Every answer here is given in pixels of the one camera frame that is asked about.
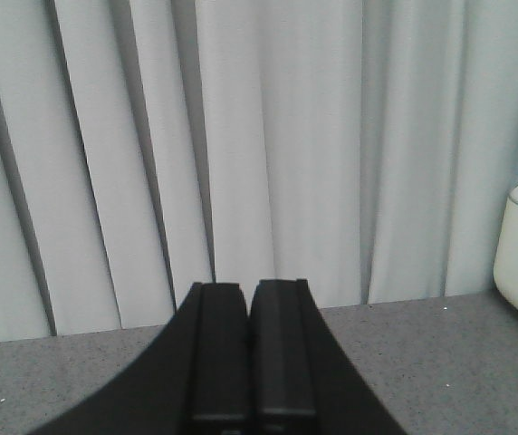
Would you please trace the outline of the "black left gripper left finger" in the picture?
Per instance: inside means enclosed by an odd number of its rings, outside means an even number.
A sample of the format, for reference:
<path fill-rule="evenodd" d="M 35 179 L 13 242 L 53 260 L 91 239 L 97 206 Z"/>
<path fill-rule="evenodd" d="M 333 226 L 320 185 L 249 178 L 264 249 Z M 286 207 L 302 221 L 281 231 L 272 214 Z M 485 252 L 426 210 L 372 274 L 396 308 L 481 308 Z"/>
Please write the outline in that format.
<path fill-rule="evenodd" d="M 237 284 L 192 285 L 126 369 L 37 434 L 246 434 L 249 347 Z"/>

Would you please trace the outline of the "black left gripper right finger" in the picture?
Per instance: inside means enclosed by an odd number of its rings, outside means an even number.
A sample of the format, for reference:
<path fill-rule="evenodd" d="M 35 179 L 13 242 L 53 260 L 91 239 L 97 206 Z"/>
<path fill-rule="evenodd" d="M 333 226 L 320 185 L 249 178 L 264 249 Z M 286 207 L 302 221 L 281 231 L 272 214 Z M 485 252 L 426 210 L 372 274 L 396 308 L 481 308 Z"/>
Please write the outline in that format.
<path fill-rule="evenodd" d="M 335 339 L 307 281 L 261 281 L 251 327 L 261 433 L 403 433 Z"/>

